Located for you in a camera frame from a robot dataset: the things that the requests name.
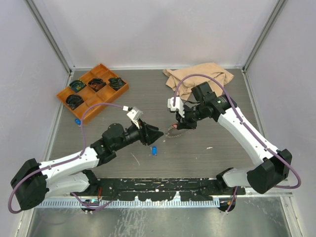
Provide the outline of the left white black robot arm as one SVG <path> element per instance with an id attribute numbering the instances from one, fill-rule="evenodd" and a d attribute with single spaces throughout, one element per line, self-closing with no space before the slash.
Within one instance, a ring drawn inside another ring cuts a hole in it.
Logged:
<path id="1" fill-rule="evenodd" d="M 27 160 L 12 178 L 10 199 L 16 198 L 20 210 L 29 210 L 46 198 L 66 192 L 95 195 L 99 190 L 98 180 L 92 168 L 104 165 L 116 157 L 116 152 L 134 142 L 145 146 L 163 136 L 158 127 L 141 122 L 124 128 L 119 123 L 111 124 L 102 137 L 84 150 L 52 161 Z"/>

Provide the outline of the large metal keyring strip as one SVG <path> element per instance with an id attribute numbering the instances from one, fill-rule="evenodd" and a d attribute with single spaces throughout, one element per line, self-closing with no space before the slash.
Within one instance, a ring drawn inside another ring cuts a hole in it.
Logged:
<path id="1" fill-rule="evenodd" d="M 175 137 L 179 137 L 183 134 L 185 134 L 186 132 L 188 132 L 188 129 L 182 129 L 182 130 L 177 130 L 172 128 L 172 125 L 168 128 L 165 136 L 166 138 L 175 138 Z"/>

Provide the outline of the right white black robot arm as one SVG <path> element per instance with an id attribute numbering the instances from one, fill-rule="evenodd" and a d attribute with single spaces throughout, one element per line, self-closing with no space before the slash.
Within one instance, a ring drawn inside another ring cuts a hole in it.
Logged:
<path id="1" fill-rule="evenodd" d="M 195 86 L 192 92 L 197 101 L 192 107 L 185 105 L 178 96 L 168 99 L 167 107 L 176 114 L 176 128 L 196 129 L 198 121 L 213 119 L 233 135 L 253 163 L 251 168 L 231 167 L 219 173 L 216 187 L 221 194 L 230 193 L 235 186 L 251 187 L 264 194 L 288 177 L 291 153 L 268 142 L 232 99 L 226 95 L 216 96 L 206 82 Z"/>

